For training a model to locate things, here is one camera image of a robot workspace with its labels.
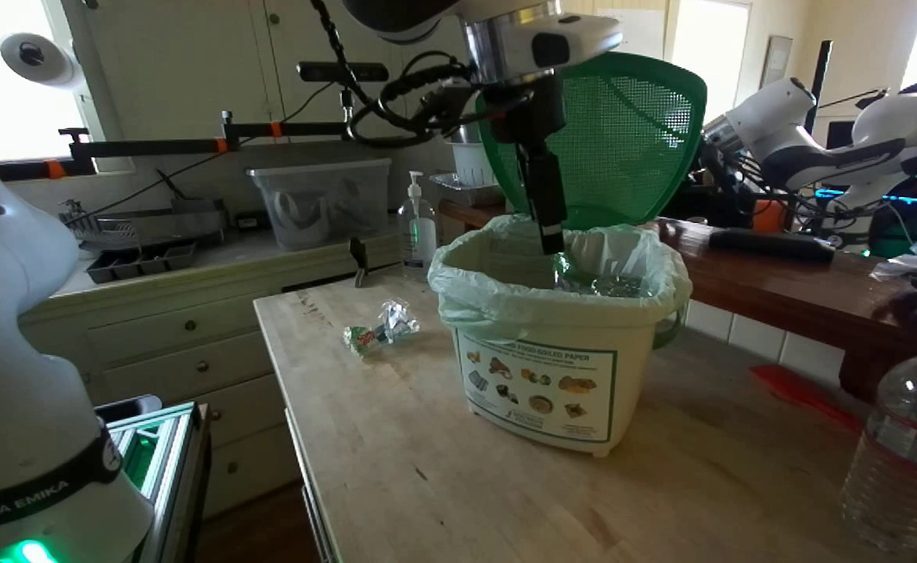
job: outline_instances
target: sticker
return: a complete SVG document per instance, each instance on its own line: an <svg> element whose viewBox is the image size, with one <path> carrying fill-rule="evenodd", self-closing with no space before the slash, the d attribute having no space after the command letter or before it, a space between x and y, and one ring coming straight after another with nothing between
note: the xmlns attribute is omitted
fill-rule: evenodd
<svg viewBox="0 0 917 563"><path fill-rule="evenodd" d="M457 357L465 400L493 419L568 441L609 441L616 351L487 344L461 335Z"/></svg>

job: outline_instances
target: white cabinet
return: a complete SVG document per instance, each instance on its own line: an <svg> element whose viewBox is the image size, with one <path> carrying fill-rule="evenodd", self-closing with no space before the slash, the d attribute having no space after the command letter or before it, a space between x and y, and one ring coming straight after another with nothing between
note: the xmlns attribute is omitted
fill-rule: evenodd
<svg viewBox="0 0 917 563"><path fill-rule="evenodd" d="M21 329L37 351L82 369L95 403L135 394L207 403L212 469L205 513L212 516L298 478L252 299L350 270L347 244L188 270L46 299Z"/></svg>
<svg viewBox="0 0 917 563"><path fill-rule="evenodd" d="M260 31L260 0L96 0L70 2L95 97L108 97L121 137L220 137L221 111L244 123L283 115Z"/></svg>
<svg viewBox="0 0 917 563"><path fill-rule="evenodd" d="M353 62L384 62L392 76L424 49L465 61L457 21L428 40L396 47L325 0ZM129 140L220 137L220 112L277 123L318 86L298 78L301 61L331 62L330 38L307 0L64 0L79 61L90 76L108 133ZM339 123L339 90L318 95L298 123Z"/></svg>

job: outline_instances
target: trash bin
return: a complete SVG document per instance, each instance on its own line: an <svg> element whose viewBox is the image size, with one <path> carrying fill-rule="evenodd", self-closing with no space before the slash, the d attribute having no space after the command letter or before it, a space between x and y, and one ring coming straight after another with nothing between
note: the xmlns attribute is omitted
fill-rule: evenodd
<svg viewBox="0 0 917 563"><path fill-rule="evenodd" d="M560 76L568 124L550 134L568 198L568 253L546 257L522 216L443 246L428 270L455 335L465 403L500 430L603 457L628 425L649 357L689 305L684 257L651 221L697 152L707 89L665 61L603 53ZM518 152L483 133L511 210L528 201ZM609 291L565 291L574 276Z"/></svg>
<svg viewBox="0 0 917 563"><path fill-rule="evenodd" d="M632 291L556 289L556 257L543 253L526 216L497 216L443 246L428 285L474 413L603 457L637 413L649 354L675 333L691 283L649 224L568 231L568 246L581 270L623 276Z"/></svg>

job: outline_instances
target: clear plastic bottle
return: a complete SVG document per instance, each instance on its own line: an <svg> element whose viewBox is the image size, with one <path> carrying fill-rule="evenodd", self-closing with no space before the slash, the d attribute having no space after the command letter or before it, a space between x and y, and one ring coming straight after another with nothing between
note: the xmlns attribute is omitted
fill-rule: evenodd
<svg viewBox="0 0 917 563"><path fill-rule="evenodd" d="M917 556L917 357L875 389L841 488L841 519L874 549Z"/></svg>
<svg viewBox="0 0 917 563"><path fill-rule="evenodd" d="M431 262L437 231L434 231L434 210L424 198L419 184L424 173L410 173L407 198L399 210L400 221L400 271L410 283L427 283L427 270Z"/></svg>

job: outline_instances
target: spray bottle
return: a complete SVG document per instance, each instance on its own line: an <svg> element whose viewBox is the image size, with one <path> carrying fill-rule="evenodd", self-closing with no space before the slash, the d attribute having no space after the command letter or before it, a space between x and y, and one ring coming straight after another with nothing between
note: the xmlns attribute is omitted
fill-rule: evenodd
<svg viewBox="0 0 917 563"><path fill-rule="evenodd" d="M400 221L400 270L407 278L427 283L427 270L431 262L437 231L434 231L434 210L424 198L419 178L424 173L414 170L407 198L399 210L399 221Z"/></svg>

